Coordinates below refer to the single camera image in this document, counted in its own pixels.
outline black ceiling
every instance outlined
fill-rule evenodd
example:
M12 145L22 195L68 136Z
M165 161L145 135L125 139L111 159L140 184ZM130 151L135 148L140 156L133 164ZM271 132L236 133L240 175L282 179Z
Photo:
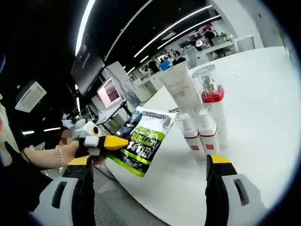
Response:
M0 3L0 56L7 57L0 74L2 103L21 130L42 131L61 125L61 113L75 108L74 82L70 71L74 61L79 25L88 0L10 0ZM96 0L86 33L104 58L130 18L146 0ZM153 0L120 37L106 64L120 61L127 68L138 66L146 55L157 53L158 39L137 58L134 55L162 30L202 8L205 0ZM185 20L172 30L182 32L210 16L207 11ZM18 85L37 80L47 95L30 114L14 110ZM29 136L38 143L49 133Z

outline woman's hand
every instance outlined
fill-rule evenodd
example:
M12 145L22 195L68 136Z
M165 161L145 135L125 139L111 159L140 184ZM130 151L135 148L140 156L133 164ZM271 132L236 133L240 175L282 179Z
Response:
M77 149L79 148L79 142L78 141L72 141L68 145L63 145L59 147L59 154L61 156L62 162L64 166L67 166L74 158ZM104 162L105 158L103 157L93 157L93 165L99 165Z

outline bracelet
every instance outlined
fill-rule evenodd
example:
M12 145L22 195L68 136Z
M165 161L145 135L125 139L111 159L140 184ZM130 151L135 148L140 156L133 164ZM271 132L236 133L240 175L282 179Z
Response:
M57 157L58 161L62 165L62 167L64 167L63 161L62 161L61 156L58 152L59 147L60 147L60 145L55 146L55 154L56 154L56 157Z

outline red label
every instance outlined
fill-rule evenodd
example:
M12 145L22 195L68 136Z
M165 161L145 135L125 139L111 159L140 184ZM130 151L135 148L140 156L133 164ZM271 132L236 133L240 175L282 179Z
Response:
M197 151L199 150L198 146L197 145L191 145L191 149L194 150L194 151Z
M214 146L213 146L213 145L206 145L206 148L207 148L208 150L214 150Z

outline pearl bracelet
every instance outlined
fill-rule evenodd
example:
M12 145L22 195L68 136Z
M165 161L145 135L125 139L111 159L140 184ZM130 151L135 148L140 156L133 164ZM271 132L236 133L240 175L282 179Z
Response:
M55 146L55 154L56 154L56 157L57 157L58 161L62 165L62 167L64 167L63 161L62 161L61 156L58 152L59 147L60 147L60 145Z

